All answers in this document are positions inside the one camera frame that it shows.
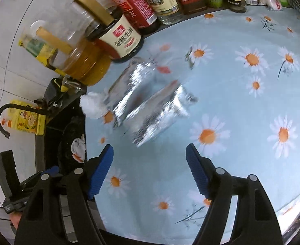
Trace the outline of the person's left hand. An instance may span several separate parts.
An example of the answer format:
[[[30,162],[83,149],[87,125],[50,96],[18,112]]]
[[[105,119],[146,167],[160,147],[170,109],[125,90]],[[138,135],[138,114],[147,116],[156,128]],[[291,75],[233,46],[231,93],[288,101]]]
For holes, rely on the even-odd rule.
[[[18,229],[18,225],[22,217],[22,214],[23,214],[22,212],[17,212],[17,211],[9,214],[9,219],[11,220],[11,223],[13,224],[15,229]]]

